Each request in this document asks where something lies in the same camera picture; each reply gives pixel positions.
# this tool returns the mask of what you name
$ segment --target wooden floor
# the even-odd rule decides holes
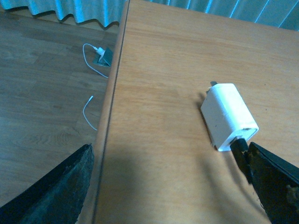
[[[82,45],[114,50],[116,34],[0,13],[0,206],[75,150],[94,143],[107,79]],[[92,62],[94,50],[86,48]],[[109,68],[96,66],[104,74]]]

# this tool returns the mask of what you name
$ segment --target table surface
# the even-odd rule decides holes
[[[299,166],[298,59],[298,32],[128,1],[95,145],[94,222],[270,223],[199,107],[211,81],[234,83],[260,128],[251,140]]]

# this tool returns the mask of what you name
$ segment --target teal curtain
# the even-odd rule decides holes
[[[54,10],[58,19],[120,21],[125,0],[0,0],[4,9],[28,6],[32,14]],[[148,0],[174,7],[299,31],[299,0]]]

